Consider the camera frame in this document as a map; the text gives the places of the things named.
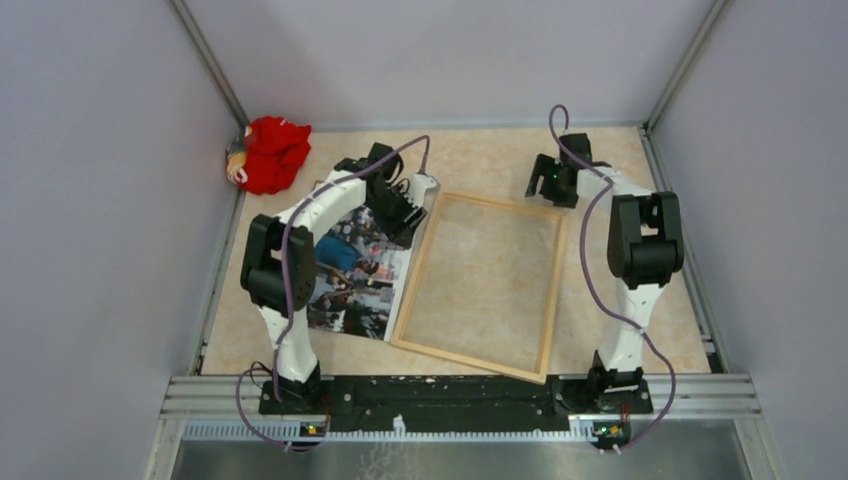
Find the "printed photo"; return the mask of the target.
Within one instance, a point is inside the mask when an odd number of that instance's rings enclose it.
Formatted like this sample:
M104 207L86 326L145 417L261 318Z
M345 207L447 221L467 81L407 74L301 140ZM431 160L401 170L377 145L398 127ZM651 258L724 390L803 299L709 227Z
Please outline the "printed photo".
M394 327L412 250L389 240L371 209L340 218L315 247L311 329L386 341Z

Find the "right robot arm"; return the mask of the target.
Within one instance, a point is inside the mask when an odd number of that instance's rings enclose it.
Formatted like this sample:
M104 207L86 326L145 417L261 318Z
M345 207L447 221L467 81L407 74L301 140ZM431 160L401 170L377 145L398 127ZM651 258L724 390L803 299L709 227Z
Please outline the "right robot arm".
M584 275L590 295L612 324L584 381L562 395L575 411L612 412L617 407L649 404L644 379L644 351L658 350L650 338L653 310L684 263L679 199L670 191L650 191L609 164L596 162L584 133L556 138L558 157L536 157L526 189L557 207L588 201L586 212L607 213L607 265L616 280L616 308L600 299L591 275Z

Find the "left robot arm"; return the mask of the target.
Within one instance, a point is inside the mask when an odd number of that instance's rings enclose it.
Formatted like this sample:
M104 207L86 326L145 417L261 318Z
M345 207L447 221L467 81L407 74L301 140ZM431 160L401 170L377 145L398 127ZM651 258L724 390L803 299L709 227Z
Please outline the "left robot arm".
M319 240L358 207L372 211L390 241L412 245L426 218L425 197L438 181L424 166L396 179L399 150L373 144L360 159L345 158L292 207L250 223L240 285L261 314L272 344L270 397L297 413L319 404L320 364L313 351L307 307L316 285Z

